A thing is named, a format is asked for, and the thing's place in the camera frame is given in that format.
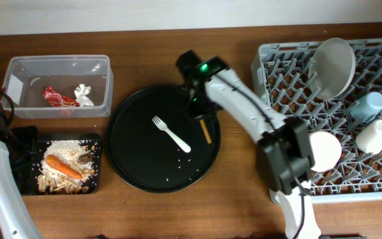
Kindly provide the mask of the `white upturned cup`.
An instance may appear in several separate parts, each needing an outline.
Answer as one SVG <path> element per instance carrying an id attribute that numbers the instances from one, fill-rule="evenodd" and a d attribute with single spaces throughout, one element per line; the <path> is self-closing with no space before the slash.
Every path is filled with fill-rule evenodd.
<path id="1" fill-rule="evenodd" d="M 382 119 L 371 122 L 356 137 L 356 145 L 366 153 L 378 154 L 382 151 Z"/>

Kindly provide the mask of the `light blue upturned cup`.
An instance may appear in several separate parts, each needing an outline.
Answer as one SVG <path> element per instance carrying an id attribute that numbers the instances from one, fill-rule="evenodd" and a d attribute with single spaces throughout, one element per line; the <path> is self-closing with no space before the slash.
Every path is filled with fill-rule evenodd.
<path id="1" fill-rule="evenodd" d="M 357 106 L 350 110 L 350 115 L 362 122 L 371 121 L 382 110 L 382 94 L 370 92 L 357 100 Z"/>

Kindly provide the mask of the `pink saucer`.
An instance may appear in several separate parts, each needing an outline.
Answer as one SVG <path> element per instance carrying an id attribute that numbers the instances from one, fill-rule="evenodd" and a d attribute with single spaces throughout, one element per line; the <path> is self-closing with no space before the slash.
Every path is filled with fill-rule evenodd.
<path id="1" fill-rule="evenodd" d="M 309 134 L 310 146 L 316 172 L 328 171 L 335 167 L 342 154 L 339 140 L 327 131 L 315 131 Z"/>

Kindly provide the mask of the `white plastic fork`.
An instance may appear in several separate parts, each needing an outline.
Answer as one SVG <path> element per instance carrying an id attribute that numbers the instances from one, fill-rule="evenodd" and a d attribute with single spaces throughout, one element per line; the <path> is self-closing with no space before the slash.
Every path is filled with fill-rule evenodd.
<path id="1" fill-rule="evenodd" d="M 159 130 L 168 134 L 168 136 L 183 150 L 185 153 L 191 152 L 191 147 L 185 141 L 183 141 L 179 136 L 173 133 L 158 116 L 152 118 L 152 122 L 158 127 Z"/>

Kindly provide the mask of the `dark brown food lump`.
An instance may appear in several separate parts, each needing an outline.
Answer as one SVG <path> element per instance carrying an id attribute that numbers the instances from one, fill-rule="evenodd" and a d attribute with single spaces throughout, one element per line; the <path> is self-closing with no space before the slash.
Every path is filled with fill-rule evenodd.
<path id="1" fill-rule="evenodd" d="M 80 164 L 87 164 L 92 162 L 93 160 L 94 160 L 94 157 L 90 153 L 86 153 L 78 157 L 78 163 Z"/>

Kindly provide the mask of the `grey round plate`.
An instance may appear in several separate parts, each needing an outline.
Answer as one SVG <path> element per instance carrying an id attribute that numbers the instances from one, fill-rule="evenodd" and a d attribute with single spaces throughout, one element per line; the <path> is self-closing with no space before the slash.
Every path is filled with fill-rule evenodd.
<path id="1" fill-rule="evenodd" d="M 310 89 L 321 100 L 329 100 L 344 93 L 355 74 L 355 53 L 343 39 L 332 38 L 324 41 L 314 53 L 309 67 L 309 76 L 314 79 Z"/>

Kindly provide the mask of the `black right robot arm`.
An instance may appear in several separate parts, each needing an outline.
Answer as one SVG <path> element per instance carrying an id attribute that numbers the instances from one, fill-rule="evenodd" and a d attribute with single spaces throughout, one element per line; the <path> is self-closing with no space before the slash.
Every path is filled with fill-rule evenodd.
<path id="1" fill-rule="evenodd" d="M 314 156 L 306 124 L 264 103 L 217 56 L 203 61 L 189 50 L 176 67 L 190 93 L 186 111 L 191 118 L 214 118 L 225 110 L 255 142 L 257 172 L 278 196 L 286 237 L 320 238 L 309 190 Z"/>

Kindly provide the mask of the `red snack wrapper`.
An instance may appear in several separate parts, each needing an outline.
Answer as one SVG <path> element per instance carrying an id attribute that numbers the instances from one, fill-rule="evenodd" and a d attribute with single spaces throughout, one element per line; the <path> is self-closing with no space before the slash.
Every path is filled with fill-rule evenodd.
<path id="1" fill-rule="evenodd" d="M 77 101 L 59 94 L 57 91 L 53 90 L 51 86 L 47 86 L 43 98 L 53 107 L 78 107 L 79 103 Z"/>

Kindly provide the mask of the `orange carrot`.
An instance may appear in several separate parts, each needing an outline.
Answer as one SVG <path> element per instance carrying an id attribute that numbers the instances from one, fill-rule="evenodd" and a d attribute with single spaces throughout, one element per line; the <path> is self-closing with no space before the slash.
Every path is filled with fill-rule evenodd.
<path id="1" fill-rule="evenodd" d="M 73 179 L 81 179 L 82 174 L 70 168 L 67 164 L 62 162 L 59 158 L 54 155 L 49 155 L 45 159 L 46 163 L 49 167 L 64 173 L 65 175 L 73 178 Z"/>

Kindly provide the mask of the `white tissue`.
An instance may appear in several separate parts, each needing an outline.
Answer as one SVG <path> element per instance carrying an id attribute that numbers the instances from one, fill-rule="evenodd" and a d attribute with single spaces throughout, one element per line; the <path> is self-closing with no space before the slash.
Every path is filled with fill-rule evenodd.
<path id="1" fill-rule="evenodd" d="M 76 97 L 75 101 L 82 106 L 94 106 L 94 103 L 88 98 L 88 94 L 91 92 L 91 87 L 85 84 L 80 84 L 75 90 L 74 95 Z"/>

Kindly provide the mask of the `wooden chopstick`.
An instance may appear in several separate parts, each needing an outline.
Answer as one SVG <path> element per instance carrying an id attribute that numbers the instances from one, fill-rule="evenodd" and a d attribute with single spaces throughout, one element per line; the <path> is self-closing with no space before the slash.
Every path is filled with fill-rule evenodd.
<path id="1" fill-rule="evenodd" d="M 200 122 L 200 126 L 202 128 L 202 131 L 204 132 L 204 136 L 206 138 L 207 143 L 211 144 L 212 143 L 212 138 L 210 136 L 210 133 L 208 131 L 208 128 L 206 126 L 206 123 L 205 123 L 204 119 L 201 119 L 199 122 Z"/>

